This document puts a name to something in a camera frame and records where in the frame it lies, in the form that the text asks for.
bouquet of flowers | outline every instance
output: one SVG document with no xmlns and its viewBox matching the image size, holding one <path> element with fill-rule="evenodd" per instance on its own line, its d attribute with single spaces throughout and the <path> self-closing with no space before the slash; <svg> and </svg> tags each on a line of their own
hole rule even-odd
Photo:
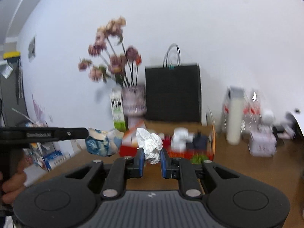
<svg viewBox="0 0 304 228">
<path fill-rule="evenodd" d="M 110 20 L 106 26 L 101 26 L 97 29 L 94 45 L 89 45 L 88 53 L 92 57 L 101 57 L 104 64 L 96 66 L 89 59 L 80 59 L 78 63 L 79 71 L 90 69 L 89 78 L 94 82 L 103 81 L 107 83 L 107 78 L 113 78 L 116 83 L 122 87 L 132 87 L 137 85 L 138 67 L 141 64 L 141 56 L 137 49 L 129 46 L 125 49 L 123 40 L 123 27 L 126 26 L 126 19 L 119 17 L 117 20 Z M 109 38 L 117 37 L 117 45 L 121 45 L 123 53 L 116 54 Z M 113 54 L 107 50 L 107 45 L 110 46 Z M 131 81 L 126 75 L 126 66 L 128 65 L 131 74 Z M 136 80 L 133 80 L 133 69 L 136 70 Z"/>
</svg>

wooden table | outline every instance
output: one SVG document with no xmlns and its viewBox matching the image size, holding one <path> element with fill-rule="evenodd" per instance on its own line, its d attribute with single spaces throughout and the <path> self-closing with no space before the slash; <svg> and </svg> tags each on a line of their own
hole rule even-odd
<svg viewBox="0 0 304 228">
<path fill-rule="evenodd" d="M 304 169 L 304 142 L 286 142 L 277 148 L 272 158 L 257 158 L 250 155 L 247 143 L 230 146 L 224 135 L 217 138 L 215 162 L 244 175 L 258 179 L 281 190 L 290 201 L 290 213 L 284 228 L 303 228 L 301 217 L 304 207 L 304 181 L 301 178 Z M 86 151 L 55 168 L 39 181 L 50 179 L 86 164 L 94 159 L 102 159 L 105 164 L 112 163 L 118 155 L 102 158 Z M 178 189 L 177 180 L 162 178 L 160 165 L 147 165 L 144 177 L 129 179 L 127 189 L 133 190 L 168 190 Z"/>
</svg>

white thermos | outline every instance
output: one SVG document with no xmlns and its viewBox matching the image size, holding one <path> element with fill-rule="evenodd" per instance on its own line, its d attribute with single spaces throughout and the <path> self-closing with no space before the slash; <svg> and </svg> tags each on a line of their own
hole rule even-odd
<svg viewBox="0 0 304 228">
<path fill-rule="evenodd" d="M 244 109 L 244 89 L 230 88 L 230 106 L 227 123 L 227 141 L 231 145 L 240 143 L 241 123 L 243 120 Z"/>
</svg>

human hand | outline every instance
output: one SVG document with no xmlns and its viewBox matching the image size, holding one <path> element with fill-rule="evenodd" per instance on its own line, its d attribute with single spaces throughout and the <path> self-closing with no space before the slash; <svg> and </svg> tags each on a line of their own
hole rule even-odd
<svg viewBox="0 0 304 228">
<path fill-rule="evenodd" d="M 5 204 L 12 204 L 16 197 L 25 190 L 25 186 L 23 185 L 26 181 L 26 174 L 23 172 L 24 168 L 28 167 L 30 164 L 26 161 L 25 157 L 19 161 L 17 166 L 17 172 L 6 182 L 2 184 L 2 190 L 5 193 L 2 195 L 2 201 Z"/>
</svg>

bag handle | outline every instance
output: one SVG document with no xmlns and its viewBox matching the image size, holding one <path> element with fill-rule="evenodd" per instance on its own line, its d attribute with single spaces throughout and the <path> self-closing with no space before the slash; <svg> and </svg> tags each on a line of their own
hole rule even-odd
<svg viewBox="0 0 304 228">
<path fill-rule="evenodd" d="M 165 67 L 165 60 L 166 60 L 166 67 L 168 66 L 168 55 L 171 51 L 172 48 L 176 47 L 177 48 L 177 66 L 181 65 L 181 52 L 179 50 L 179 46 L 175 43 L 173 43 L 172 45 L 169 46 L 167 53 L 165 54 L 164 57 L 164 62 L 163 62 L 163 67 Z"/>
</svg>

